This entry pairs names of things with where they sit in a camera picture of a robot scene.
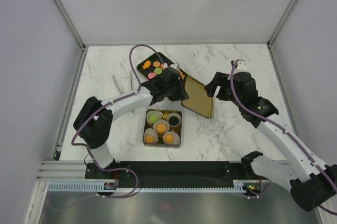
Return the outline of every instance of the macaron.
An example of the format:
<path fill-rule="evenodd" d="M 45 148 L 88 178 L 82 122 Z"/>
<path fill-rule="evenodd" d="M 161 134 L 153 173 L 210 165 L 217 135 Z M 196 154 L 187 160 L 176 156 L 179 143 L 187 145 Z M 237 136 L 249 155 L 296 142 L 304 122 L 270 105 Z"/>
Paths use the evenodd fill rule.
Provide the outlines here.
<path fill-rule="evenodd" d="M 156 123 L 159 120 L 159 117 L 157 114 L 152 114 L 148 117 L 148 121 L 153 124 Z"/>
<path fill-rule="evenodd" d="M 146 114 L 146 121 L 149 124 L 154 124 L 163 117 L 163 113 L 160 111 L 148 111 Z"/>
<path fill-rule="evenodd" d="M 159 123 L 157 126 L 156 126 L 156 131 L 158 133 L 164 133 L 166 131 L 166 125 L 164 123 Z"/>
<path fill-rule="evenodd" d="M 160 67 L 157 67 L 155 70 L 154 70 L 154 73 L 156 75 L 160 75 L 161 73 L 163 73 L 163 70 L 160 68 Z"/>
<path fill-rule="evenodd" d="M 173 135 L 171 135 L 170 133 L 167 133 L 167 134 L 165 135 L 164 140 L 165 140 L 165 142 L 166 142 L 167 144 L 171 144 L 171 143 L 173 142 L 173 140 L 174 140 Z"/>
<path fill-rule="evenodd" d="M 153 129 L 160 135 L 166 133 L 170 129 L 170 125 L 165 120 L 158 120 L 153 124 Z"/>
<path fill-rule="evenodd" d="M 152 128 L 148 128 L 144 132 L 143 141 L 147 144 L 156 143 L 158 141 L 158 134 Z"/>
<path fill-rule="evenodd" d="M 151 72 L 151 73 L 149 73 L 149 74 L 147 75 L 147 78 L 152 79 L 152 78 L 154 78 L 155 76 L 156 76 L 156 74 L 153 73 L 153 72 Z"/>
<path fill-rule="evenodd" d="M 152 135 L 145 136 L 145 142 L 146 143 L 153 143 L 154 142 L 154 137 Z"/>
<path fill-rule="evenodd" d="M 166 120 L 168 121 L 170 126 L 173 128 L 181 124 L 181 116 L 176 112 L 171 112 L 167 116 Z"/>
<path fill-rule="evenodd" d="M 180 137 L 177 133 L 170 131 L 163 135 L 163 141 L 165 144 L 178 145 L 180 144 Z"/>

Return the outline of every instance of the food item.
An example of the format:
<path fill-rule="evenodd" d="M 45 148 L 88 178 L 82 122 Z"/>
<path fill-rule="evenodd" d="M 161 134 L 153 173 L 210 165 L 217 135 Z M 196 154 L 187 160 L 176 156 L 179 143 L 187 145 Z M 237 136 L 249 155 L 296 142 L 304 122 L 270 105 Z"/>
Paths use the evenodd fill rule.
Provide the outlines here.
<path fill-rule="evenodd" d="M 142 67 L 145 70 L 145 69 L 148 69 L 150 66 L 151 66 L 151 61 L 146 61 Z"/>
<path fill-rule="evenodd" d="M 145 136 L 145 142 L 146 143 L 153 143 L 154 142 L 154 137 L 152 135 Z"/>
<path fill-rule="evenodd" d="M 180 123 L 181 123 L 181 116 L 178 113 L 176 113 L 176 112 L 171 112 L 167 116 L 166 120 L 168 121 L 168 123 L 170 124 L 170 126 L 174 128 L 174 127 L 180 125 Z"/>
<path fill-rule="evenodd" d="M 180 72 L 181 78 L 184 80 L 185 79 L 185 75 L 183 74 L 183 72 L 181 70 L 179 70 L 179 72 Z"/>
<path fill-rule="evenodd" d="M 156 69 L 154 70 L 154 73 L 155 73 L 156 75 L 160 75 L 161 73 L 163 73 L 163 70 L 162 70 L 160 67 L 158 67 L 158 68 L 156 68 Z"/>
<path fill-rule="evenodd" d="M 156 130 L 158 133 L 164 133 L 166 131 L 166 125 L 164 123 L 159 123 L 156 126 Z"/>
<path fill-rule="evenodd" d="M 173 138 L 173 135 L 171 134 L 166 134 L 165 135 L 165 142 L 168 143 L 168 144 L 171 144 L 173 142 L 174 138 Z"/>
<path fill-rule="evenodd" d="M 159 62 L 159 61 L 155 61 L 155 62 L 153 63 L 153 66 L 154 66 L 154 67 L 160 67 L 160 62 Z"/>
<path fill-rule="evenodd" d="M 148 121 L 153 124 L 156 123 L 159 120 L 159 117 L 157 114 L 152 114 L 148 117 Z"/>
<path fill-rule="evenodd" d="M 158 134 L 154 129 L 148 128 L 144 132 L 143 141 L 147 144 L 155 144 L 158 141 Z"/>
<path fill-rule="evenodd" d="M 175 132 L 167 132 L 163 136 L 163 141 L 165 144 L 177 145 L 180 144 L 180 137 Z"/>
<path fill-rule="evenodd" d="M 156 74 L 153 73 L 153 72 L 151 72 L 151 73 L 149 73 L 149 74 L 147 75 L 147 78 L 149 78 L 149 79 L 152 79 L 152 78 L 154 78 L 154 77 L 156 77 Z"/>
<path fill-rule="evenodd" d="M 179 119 L 177 117 L 170 117 L 170 119 L 168 120 L 169 124 L 171 126 L 177 126 L 179 124 Z"/>

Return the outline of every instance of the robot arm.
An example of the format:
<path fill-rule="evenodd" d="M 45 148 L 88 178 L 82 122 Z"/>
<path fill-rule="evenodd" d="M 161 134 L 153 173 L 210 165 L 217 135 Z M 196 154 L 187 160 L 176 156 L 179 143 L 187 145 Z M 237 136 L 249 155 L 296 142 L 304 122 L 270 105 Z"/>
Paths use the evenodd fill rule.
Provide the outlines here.
<path fill-rule="evenodd" d="M 233 83 L 241 104 L 260 116 L 252 115 L 238 104 L 233 95 L 229 74 L 217 72 L 205 89 L 209 96 L 213 96 L 216 88 L 220 86 L 216 97 L 237 105 L 242 117 L 266 135 L 290 164 L 279 164 L 262 153 L 254 151 L 242 158 L 242 163 L 246 165 L 248 173 L 252 172 L 269 178 L 284 187 L 291 193 L 295 202 L 306 211 L 311 211 L 334 196 L 334 189 L 316 166 L 321 167 L 337 185 L 337 165 L 326 165 L 292 132 L 279 115 L 277 108 L 269 100 L 258 96 L 255 80 L 251 77 L 245 61 L 238 61 L 233 74 Z M 261 119 L 261 116 L 267 118 L 267 121 Z M 275 124 L 281 125 L 284 130 L 280 130 Z M 288 134 L 291 134 L 295 140 L 292 140 Z M 311 155 L 311 160 L 304 154 L 304 151 Z"/>
<path fill-rule="evenodd" d="M 93 96 L 85 102 L 75 119 L 73 126 L 78 131 L 95 111 L 106 105 L 79 133 L 102 168 L 106 168 L 114 160 L 106 144 L 113 121 L 138 108 L 162 101 L 164 98 L 171 101 L 189 98 L 180 79 L 177 64 L 170 65 L 161 75 L 142 83 L 141 86 L 139 91 L 131 91 L 113 100 L 100 101 Z"/>

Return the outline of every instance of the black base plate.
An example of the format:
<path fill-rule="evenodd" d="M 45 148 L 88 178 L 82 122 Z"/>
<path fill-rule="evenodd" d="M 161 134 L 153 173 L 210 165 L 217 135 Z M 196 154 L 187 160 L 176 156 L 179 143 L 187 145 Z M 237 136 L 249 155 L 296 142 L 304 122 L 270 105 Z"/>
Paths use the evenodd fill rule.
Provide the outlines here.
<path fill-rule="evenodd" d="M 247 178 L 242 163 L 228 161 L 123 161 L 106 169 L 128 168 L 138 176 L 139 188 L 220 188 L 232 187 L 233 180 Z M 87 165 L 86 179 L 115 179 L 115 172 L 102 172 L 94 163 Z M 118 187 L 132 188 L 135 178 L 130 172 L 118 171 Z"/>

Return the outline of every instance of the metal frame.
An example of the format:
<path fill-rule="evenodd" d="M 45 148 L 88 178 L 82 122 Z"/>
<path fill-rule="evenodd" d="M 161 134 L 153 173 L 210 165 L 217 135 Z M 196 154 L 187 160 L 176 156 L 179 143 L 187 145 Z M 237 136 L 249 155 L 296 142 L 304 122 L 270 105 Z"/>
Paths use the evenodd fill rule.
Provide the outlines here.
<path fill-rule="evenodd" d="M 288 3 L 288 6 L 286 7 L 284 13 L 281 16 L 281 19 L 279 20 L 272 36 L 270 37 L 267 45 L 272 45 L 276 39 L 276 37 L 278 36 L 280 30 L 282 29 L 282 26 L 284 25 L 285 21 L 287 20 L 289 14 L 292 12 L 292 9 L 294 8 L 294 6 L 296 5 L 298 0 L 290 0 L 290 2 Z"/>
<path fill-rule="evenodd" d="M 61 0 L 53 0 L 55 3 L 55 6 L 57 7 L 57 9 L 59 10 L 64 22 L 66 23 L 66 25 L 69 27 L 69 29 L 71 30 L 74 38 L 76 39 L 78 45 L 80 46 L 81 49 L 85 48 L 85 45 L 80 37 L 80 35 L 78 34 L 75 25 L 73 23 L 73 21 L 71 20 L 71 18 L 69 17 L 63 3 Z"/>
<path fill-rule="evenodd" d="M 62 150 L 62 145 L 63 145 L 65 133 L 66 133 L 66 130 L 67 130 L 67 127 L 68 127 L 70 115 L 71 115 L 74 100 L 75 100 L 75 97 L 76 97 L 78 84 L 80 83 L 82 69 L 83 69 L 83 66 L 84 66 L 84 62 L 85 62 L 87 52 L 88 52 L 87 47 L 82 49 L 80 57 L 78 58 L 78 65 L 77 65 L 76 71 L 74 73 L 74 76 L 72 78 L 72 85 L 71 85 L 71 89 L 69 91 L 68 98 L 67 98 L 67 101 L 66 101 L 66 105 L 65 105 L 65 108 L 64 108 L 64 111 L 63 111 L 63 117 L 62 117 L 60 125 L 57 129 L 57 134 L 56 134 L 57 137 L 56 137 L 54 145 L 53 145 L 55 147 L 53 147 L 53 150 L 52 150 L 52 153 L 51 153 L 51 159 L 52 160 L 55 158 L 56 153 L 61 152 L 61 150 Z"/>
<path fill-rule="evenodd" d="M 52 151 L 51 154 L 51 159 L 53 160 L 55 158 L 55 154 L 58 152 L 61 152 L 62 150 L 62 145 L 63 145 L 63 140 L 64 140 L 64 135 L 67 129 L 67 124 L 70 119 L 70 114 L 71 110 L 73 107 L 73 102 L 76 96 L 76 91 L 78 88 L 78 84 L 81 78 L 82 74 L 82 69 L 84 66 L 86 54 L 87 54 L 87 49 L 89 46 L 104 46 L 104 45 L 112 45 L 112 44 L 84 44 L 83 40 L 81 39 L 79 33 L 77 32 L 73 21 L 71 20 L 69 14 L 67 13 L 63 3 L 61 0 L 53 0 L 57 9 L 59 10 L 62 18 L 64 19 L 64 22 L 67 24 L 67 26 L 70 28 L 74 38 L 76 39 L 78 45 L 81 48 L 81 55 L 79 57 L 78 61 L 78 66 L 76 69 L 76 72 L 74 74 L 73 80 L 72 80 L 72 85 L 71 89 L 68 95 L 68 99 L 64 108 L 64 116 L 61 120 L 60 126 L 57 130 L 57 137 L 55 139 L 55 147 Z M 281 80 L 280 77 L 280 71 L 277 67 L 277 62 L 275 61 L 275 56 L 272 51 L 272 45 L 277 38 L 280 30 L 282 29 L 284 23 L 286 22 L 289 14 L 292 12 L 292 9 L 296 5 L 298 0 L 290 0 L 288 3 L 288 6 L 286 7 L 284 13 L 282 14 L 278 24 L 276 25 L 270 40 L 267 42 L 267 48 L 269 50 L 270 58 L 272 60 L 272 64 L 276 73 L 277 81 L 280 85 L 281 88 L 281 93 L 285 102 L 285 106 L 291 121 L 291 125 L 293 128 L 293 131 L 297 134 L 296 130 L 296 122 L 294 120 L 293 116 L 293 110 L 291 108 L 291 105 L 289 103 L 288 95 L 286 93 L 286 89 L 284 87 L 284 83 Z M 217 44 L 257 44 L 259 42 L 222 42 Z M 115 45 L 131 45 L 130 43 L 125 43 L 125 44 L 115 44 Z M 26 224 L 30 223 L 38 223 L 40 216 L 42 214 L 42 207 L 45 201 L 46 193 L 47 193 L 47 188 L 49 186 L 50 181 L 71 181 L 71 182 L 90 182 L 84 178 L 85 175 L 85 170 L 86 166 L 82 161 L 43 161 L 38 177 L 37 177 L 37 182 L 36 186 L 34 189 L 33 196 L 31 198 L 31 202 L 29 204 L 29 209 L 27 212 L 27 216 L 25 219 Z M 322 220 L 325 220 L 327 223 L 328 221 L 331 220 L 331 216 L 324 215 L 322 211 L 320 211 L 320 215 Z"/>

